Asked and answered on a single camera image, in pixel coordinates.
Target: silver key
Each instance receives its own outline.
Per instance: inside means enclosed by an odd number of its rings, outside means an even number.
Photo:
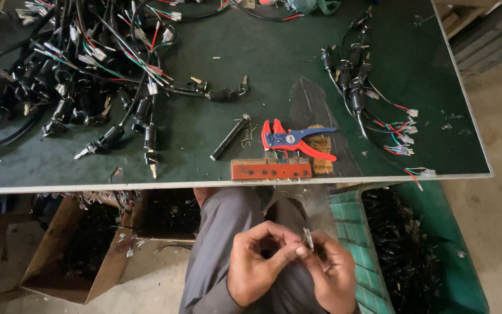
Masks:
[[[88,149],[85,148],[83,149],[83,151],[81,151],[78,155],[75,156],[75,159],[79,159],[86,154],[88,154]]]

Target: hand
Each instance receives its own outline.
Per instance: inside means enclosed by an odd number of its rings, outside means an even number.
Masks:
[[[269,259],[260,254],[261,240],[271,239],[279,250]],[[280,271],[297,258],[301,238],[288,228],[266,221],[234,237],[227,273],[227,290],[241,307],[258,300],[270,289]]]
[[[305,247],[296,249],[296,253],[313,277],[317,302],[331,314],[353,313],[356,306],[354,257],[322,231],[311,232],[311,236],[315,247],[325,250],[327,260],[321,261]]]

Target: green table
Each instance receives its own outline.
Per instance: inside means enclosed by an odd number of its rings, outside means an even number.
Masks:
[[[287,129],[315,123],[338,125],[332,143],[332,153],[338,157],[334,172],[302,180],[304,183],[409,179],[372,152],[360,137],[356,122],[345,111],[320,61],[323,45],[337,44],[351,19],[369,4],[346,1],[333,16],[316,12],[284,23],[262,21],[234,8],[213,17],[179,22],[178,48],[166,61],[170,75],[180,81],[188,81],[190,76],[206,79],[213,89],[235,88],[248,75],[251,90],[236,103],[216,104],[177,95],[161,103],[158,125],[162,161],[157,165],[157,179],[143,161],[143,139],[131,131],[127,131],[120,149],[73,160],[86,143],[96,140],[110,125],[71,126],[63,136],[49,139],[42,137],[40,123],[16,142],[0,148],[0,193],[272,184],[232,182],[230,161],[263,158],[262,124],[274,118]],[[21,5],[21,1],[8,0],[4,11]],[[389,153],[389,159],[408,168],[435,169],[437,179],[493,176],[433,4],[429,0],[383,1],[375,3],[372,12],[373,69],[369,79],[387,98],[419,110],[415,119],[419,132],[411,135],[415,155]],[[416,15],[430,18],[416,26]],[[27,32],[28,27],[2,15],[0,50],[25,38]],[[11,60],[14,55],[1,58],[0,66]],[[369,100],[366,106],[387,122],[406,119],[403,112],[383,101]],[[244,132],[240,133],[220,160],[212,161],[209,155],[235,125],[234,119],[244,113],[257,127],[253,139],[242,147],[239,143]],[[112,122],[118,123],[123,114],[121,105],[113,102]],[[0,137],[20,124],[6,127]],[[443,129],[447,124],[451,128]],[[109,184],[115,167],[123,169],[123,177]]]

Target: fingernail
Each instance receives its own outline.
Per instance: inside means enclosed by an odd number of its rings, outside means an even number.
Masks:
[[[299,256],[299,257],[306,257],[307,256],[307,249],[303,246],[300,246],[296,249],[296,254]]]

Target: green plastic crate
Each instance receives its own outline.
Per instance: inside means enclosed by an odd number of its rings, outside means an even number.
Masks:
[[[438,241],[434,253],[443,267],[445,304],[442,314],[488,314],[489,306],[470,259],[456,219],[437,181],[422,181],[423,192],[414,182],[356,185],[352,190],[329,195],[340,244],[356,263],[356,299],[363,314],[392,314],[394,309],[381,274],[367,225],[361,194],[368,189],[392,185],[417,217],[429,239]]]

